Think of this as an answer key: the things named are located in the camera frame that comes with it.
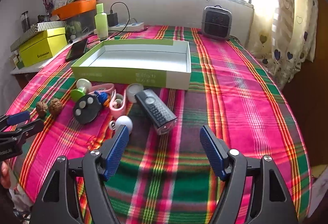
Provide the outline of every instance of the black round device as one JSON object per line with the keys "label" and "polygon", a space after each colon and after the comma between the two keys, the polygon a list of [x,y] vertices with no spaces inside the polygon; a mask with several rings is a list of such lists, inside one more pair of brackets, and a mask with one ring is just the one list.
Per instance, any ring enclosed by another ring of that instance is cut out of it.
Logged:
{"label": "black round device", "polygon": [[82,125],[90,123],[99,114],[102,104],[96,96],[87,94],[82,96],[73,108],[73,116]]}

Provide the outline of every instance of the white ball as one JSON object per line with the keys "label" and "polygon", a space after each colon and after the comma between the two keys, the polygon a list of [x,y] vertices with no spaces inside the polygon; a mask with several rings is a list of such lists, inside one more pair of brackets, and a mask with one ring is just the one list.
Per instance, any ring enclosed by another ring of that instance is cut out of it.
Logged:
{"label": "white ball", "polygon": [[113,129],[113,123],[115,123],[115,130],[117,130],[120,125],[125,125],[129,130],[129,134],[131,134],[133,123],[128,116],[120,116],[116,121],[109,122],[110,129]]}

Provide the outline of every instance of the open cardboard box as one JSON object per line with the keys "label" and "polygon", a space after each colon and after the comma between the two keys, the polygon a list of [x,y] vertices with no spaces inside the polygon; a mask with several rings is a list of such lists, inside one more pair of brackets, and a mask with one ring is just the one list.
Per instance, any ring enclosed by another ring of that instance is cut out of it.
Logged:
{"label": "open cardboard box", "polygon": [[191,62],[187,41],[102,41],[78,59],[75,78],[188,90]]}

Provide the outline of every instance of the green cap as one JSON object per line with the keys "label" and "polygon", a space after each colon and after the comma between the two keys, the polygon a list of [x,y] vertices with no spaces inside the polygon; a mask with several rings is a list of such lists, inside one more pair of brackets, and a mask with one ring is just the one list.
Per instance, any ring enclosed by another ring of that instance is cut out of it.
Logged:
{"label": "green cap", "polygon": [[104,4],[97,4],[96,8],[97,8],[97,14],[104,13]]}
{"label": "green cap", "polygon": [[75,90],[71,90],[70,95],[72,100],[74,102],[77,102],[78,100],[80,100],[81,97],[85,96],[85,93],[80,89],[75,89]]}

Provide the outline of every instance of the orange box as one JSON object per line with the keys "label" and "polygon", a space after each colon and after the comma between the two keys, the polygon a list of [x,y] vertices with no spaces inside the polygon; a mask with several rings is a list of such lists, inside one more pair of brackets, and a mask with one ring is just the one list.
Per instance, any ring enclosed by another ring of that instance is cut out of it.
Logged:
{"label": "orange box", "polygon": [[60,20],[65,20],[93,9],[96,9],[96,0],[81,0],[54,10],[52,15],[58,15]]}

